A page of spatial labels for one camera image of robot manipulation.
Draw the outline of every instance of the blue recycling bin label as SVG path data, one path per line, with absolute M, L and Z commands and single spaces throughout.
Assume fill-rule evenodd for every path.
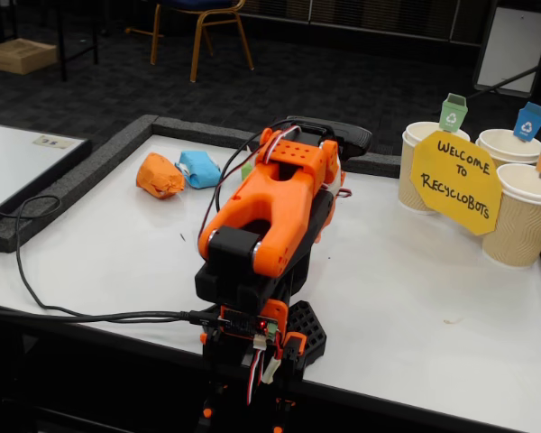
M 541 106 L 527 102 L 525 108 L 519 110 L 519 116 L 513 135 L 530 142 L 541 128 Z

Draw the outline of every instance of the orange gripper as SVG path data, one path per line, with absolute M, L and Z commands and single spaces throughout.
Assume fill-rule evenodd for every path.
M 264 142 L 251 174 L 200 236 L 198 250 L 205 260 L 208 260 L 208 239 L 213 231 L 221 226 L 242 228 L 255 220 L 270 223 L 252 263 L 256 273 L 279 277 L 297 250 L 307 232 L 315 194 L 324 182 L 331 183 L 338 172 L 338 145 L 335 141 L 325 140 L 319 148 L 280 140 L 269 162 L 264 163 L 265 152 L 279 133 L 265 130 L 261 136 Z M 296 167 L 287 180 L 280 180 L 281 164 Z

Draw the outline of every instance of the blue chair seat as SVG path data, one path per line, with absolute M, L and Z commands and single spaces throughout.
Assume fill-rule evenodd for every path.
M 231 0 L 162 0 L 162 4 L 185 11 L 208 11 L 231 7 L 233 2 Z

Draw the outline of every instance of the yellow sign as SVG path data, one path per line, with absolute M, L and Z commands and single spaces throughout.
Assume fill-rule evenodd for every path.
M 496 169 L 479 146 L 438 131 L 415 147 L 411 182 L 428 207 L 484 235 L 495 229 L 499 214 Z

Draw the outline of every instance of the orange crumpled paper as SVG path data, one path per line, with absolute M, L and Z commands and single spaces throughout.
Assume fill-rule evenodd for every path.
M 183 191 L 184 176 L 169 160 L 151 152 L 136 176 L 136 186 L 146 189 L 156 198 L 168 198 Z

